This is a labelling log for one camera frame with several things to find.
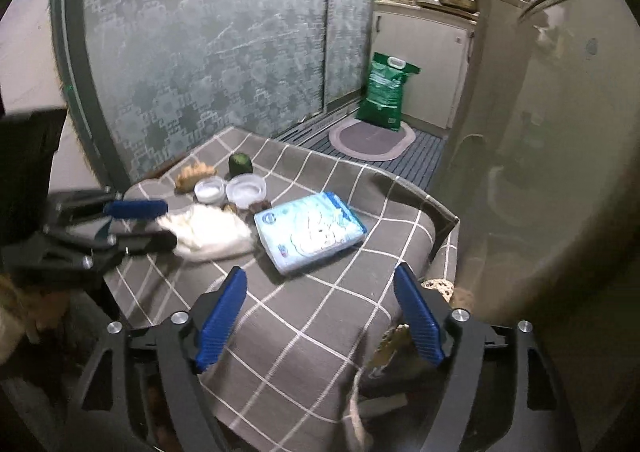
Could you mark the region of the oval grey pink mat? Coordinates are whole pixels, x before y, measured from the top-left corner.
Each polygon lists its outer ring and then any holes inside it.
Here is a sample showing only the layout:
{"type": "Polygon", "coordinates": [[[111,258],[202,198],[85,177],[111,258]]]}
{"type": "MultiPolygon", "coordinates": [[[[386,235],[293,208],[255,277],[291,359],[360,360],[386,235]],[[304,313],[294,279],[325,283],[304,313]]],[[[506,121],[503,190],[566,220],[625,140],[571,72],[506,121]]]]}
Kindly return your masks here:
{"type": "Polygon", "coordinates": [[[416,134],[403,121],[393,131],[349,117],[330,129],[329,141],[348,157],[384,163],[400,157],[416,141],[416,134]]]}

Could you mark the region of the frying pan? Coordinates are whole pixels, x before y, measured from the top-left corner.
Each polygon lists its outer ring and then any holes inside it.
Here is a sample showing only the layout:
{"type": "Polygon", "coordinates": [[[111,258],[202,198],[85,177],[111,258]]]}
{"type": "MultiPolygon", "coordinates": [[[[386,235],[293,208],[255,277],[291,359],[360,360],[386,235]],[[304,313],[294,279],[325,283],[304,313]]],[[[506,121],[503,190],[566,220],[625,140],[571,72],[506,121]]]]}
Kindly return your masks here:
{"type": "Polygon", "coordinates": [[[438,0],[438,2],[443,6],[455,8],[459,11],[465,11],[472,14],[477,12],[477,4],[474,0],[438,0]]]}

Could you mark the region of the white kitchen cabinet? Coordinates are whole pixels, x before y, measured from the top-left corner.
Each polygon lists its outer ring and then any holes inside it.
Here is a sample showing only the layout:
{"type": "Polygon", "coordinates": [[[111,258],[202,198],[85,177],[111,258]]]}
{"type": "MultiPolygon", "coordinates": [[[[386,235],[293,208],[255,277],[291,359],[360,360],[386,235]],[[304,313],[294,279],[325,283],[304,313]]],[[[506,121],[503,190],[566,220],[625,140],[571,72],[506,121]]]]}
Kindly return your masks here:
{"type": "Polygon", "coordinates": [[[420,68],[405,84],[402,118],[421,130],[452,127],[474,40],[476,17],[439,5],[426,8],[377,0],[373,4],[371,52],[420,68]]]}

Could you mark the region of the white refrigerator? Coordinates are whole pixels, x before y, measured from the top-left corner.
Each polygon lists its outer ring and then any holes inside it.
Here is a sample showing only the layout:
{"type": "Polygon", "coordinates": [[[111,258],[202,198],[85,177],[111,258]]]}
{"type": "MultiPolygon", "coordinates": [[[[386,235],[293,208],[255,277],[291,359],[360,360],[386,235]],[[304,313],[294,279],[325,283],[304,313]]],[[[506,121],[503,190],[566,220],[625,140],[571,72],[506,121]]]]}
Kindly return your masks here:
{"type": "Polygon", "coordinates": [[[478,0],[433,181],[461,221],[457,303],[554,316],[625,268],[639,233],[639,24],[625,0],[478,0]]]}

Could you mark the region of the brown nut shell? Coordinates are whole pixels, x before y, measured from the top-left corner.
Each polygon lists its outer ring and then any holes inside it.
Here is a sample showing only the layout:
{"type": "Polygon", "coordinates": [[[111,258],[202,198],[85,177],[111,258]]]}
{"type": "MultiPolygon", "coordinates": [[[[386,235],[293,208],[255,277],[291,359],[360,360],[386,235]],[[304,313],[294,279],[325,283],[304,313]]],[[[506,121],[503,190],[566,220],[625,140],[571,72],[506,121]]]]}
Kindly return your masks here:
{"type": "Polygon", "coordinates": [[[225,212],[231,212],[234,215],[237,215],[239,213],[238,207],[236,207],[236,204],[233,203],[225,204],[224,207],[222,207],[222,210],[225,212]]]}
{"type": "Polygon", "coordinates": [[[271,208],[270,201],[267,201],[266,199],[264,199],[263,201],[256,201],[256,203],[250,204],[248,206],[248,211],[252,215],[256,215],[256,213],[268,210],[270,208],[271,208]]]}

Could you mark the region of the blue tissue pack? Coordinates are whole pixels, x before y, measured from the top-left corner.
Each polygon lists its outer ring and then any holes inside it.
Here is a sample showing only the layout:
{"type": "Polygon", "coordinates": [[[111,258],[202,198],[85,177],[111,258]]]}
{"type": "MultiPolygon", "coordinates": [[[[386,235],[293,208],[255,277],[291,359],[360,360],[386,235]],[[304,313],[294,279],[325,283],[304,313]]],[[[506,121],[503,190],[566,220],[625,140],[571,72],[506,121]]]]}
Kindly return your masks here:
{"type": "Polygon", "coordinates": [[[333,192],[315,193],[254,214],[274,268],[289,275],[362,242],[368,229],[333,192]]]}

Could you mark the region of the white paper towel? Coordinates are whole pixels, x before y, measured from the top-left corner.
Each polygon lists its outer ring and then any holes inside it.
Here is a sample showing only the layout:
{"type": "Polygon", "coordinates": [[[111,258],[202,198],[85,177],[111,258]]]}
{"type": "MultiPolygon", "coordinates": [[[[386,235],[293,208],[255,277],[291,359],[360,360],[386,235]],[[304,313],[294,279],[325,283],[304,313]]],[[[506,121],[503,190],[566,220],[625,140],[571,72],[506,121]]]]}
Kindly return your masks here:
{"type": "Polygon", "coordinates": [[[224,260],[255,249],[250,227],[236,213],[219,207],[193,204],[166,213],[156,224],[175,235],[174,254],[184,261],[224,260]]]}

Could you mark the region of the grey checkered tablecloth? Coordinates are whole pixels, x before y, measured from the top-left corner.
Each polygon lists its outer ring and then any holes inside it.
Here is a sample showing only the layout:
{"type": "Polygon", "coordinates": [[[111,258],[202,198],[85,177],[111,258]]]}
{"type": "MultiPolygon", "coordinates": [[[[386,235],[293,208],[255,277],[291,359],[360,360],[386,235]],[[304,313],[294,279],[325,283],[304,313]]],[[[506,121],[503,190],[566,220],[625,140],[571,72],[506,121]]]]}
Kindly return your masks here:
{"type": "Polygon", "coordinates": [[[281,275],[256,249],[235,259],[186,263],[134,257],[106,277],[131,325],[162,322],[218,287],[235,266],[247,296],[219,362],[203,374],[217,420],[261,451],[353,451],[352,383],[399,308],[398,264],[421,277],[454,277],[457,217],[418,186],[390,172],[230,127],[189,155],[220,172],[241,152],[280,205],[332,192],[367,230],[364,240],[297,274],[281,275]]]}

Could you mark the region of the striped blue floor mat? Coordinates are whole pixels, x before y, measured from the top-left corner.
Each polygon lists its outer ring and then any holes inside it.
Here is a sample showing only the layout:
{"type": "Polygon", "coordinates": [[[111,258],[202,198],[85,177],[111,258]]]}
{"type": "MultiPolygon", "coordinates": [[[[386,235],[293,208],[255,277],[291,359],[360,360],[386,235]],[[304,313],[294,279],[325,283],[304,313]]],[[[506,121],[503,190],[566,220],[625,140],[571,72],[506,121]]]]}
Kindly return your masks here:
{"type": "Polygon", "coordinates": [[[345,107],[278,135],[286,143],[381,168],[424,191],[431,185],[447,137],[446,130],[409,117],[398,131],[362,123],[345,107]]]}

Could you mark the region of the frosted sliding glass door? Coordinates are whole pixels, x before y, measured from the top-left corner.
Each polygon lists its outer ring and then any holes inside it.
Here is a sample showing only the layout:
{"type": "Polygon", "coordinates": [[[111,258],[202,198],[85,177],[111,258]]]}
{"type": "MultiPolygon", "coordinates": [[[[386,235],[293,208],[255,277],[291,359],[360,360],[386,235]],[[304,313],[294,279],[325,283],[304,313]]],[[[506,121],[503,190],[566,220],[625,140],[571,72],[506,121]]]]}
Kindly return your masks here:
{"type": "Polygon", "coordinates": [[[70,115],[125,190],[228,126],[274,137],[361,92],[374,0],[51,0],[70,115]]]}

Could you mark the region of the green rice bag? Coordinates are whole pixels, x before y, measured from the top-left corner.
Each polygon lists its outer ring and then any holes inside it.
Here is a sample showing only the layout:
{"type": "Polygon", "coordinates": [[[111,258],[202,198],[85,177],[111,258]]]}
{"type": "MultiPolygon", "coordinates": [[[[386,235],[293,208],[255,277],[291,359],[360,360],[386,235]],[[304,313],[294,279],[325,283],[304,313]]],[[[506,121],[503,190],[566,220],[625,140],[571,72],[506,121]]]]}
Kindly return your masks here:
{"type": "Polygon", "coordinates": [[[401,58],[375,52],[369,67],[366,95],[359,104],[356,118],[397,132],[401,126],[405,84],[420,72],[420,67],[401,58]]]}

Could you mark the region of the green round fruit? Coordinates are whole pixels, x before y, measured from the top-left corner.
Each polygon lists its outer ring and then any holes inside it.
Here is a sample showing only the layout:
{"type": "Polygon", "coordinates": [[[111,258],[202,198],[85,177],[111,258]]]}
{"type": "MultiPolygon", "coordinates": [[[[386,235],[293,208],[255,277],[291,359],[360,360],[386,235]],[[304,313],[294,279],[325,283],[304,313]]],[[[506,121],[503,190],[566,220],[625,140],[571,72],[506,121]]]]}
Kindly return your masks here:
{"type": "Polygon", "coordinates": [[[228,160],[229,175],[235,178],[238,175],[250,175],[254,172],[252,158],[244,153],[234,153],[228,160]]]}

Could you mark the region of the small white plastic lid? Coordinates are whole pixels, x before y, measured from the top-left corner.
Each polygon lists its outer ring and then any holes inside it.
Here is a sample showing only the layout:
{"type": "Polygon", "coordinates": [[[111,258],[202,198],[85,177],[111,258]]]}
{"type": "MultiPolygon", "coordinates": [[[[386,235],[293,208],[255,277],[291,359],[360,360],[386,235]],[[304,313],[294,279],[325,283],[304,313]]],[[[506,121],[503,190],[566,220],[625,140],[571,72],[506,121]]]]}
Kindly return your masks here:
{"type": "Polygon", "coordinates": [[[218,175],[201,179],[194,186],[194,196],[200,204],[220,205],[227,198],[226,181],[218,175]]]}

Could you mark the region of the ginger root piece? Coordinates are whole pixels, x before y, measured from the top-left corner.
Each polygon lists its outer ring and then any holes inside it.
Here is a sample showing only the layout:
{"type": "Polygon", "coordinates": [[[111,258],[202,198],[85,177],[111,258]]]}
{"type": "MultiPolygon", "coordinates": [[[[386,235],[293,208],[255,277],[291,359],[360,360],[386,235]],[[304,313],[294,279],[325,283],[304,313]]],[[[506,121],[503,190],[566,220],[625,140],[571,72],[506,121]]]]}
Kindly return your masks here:
{"type": "Polygon", "coordinates": [[[183,167],[175,179],[175,192],[177,194],[192,193],[198,182],[214,177],[217,169],[204,163],[195,163],[183,167]]]}

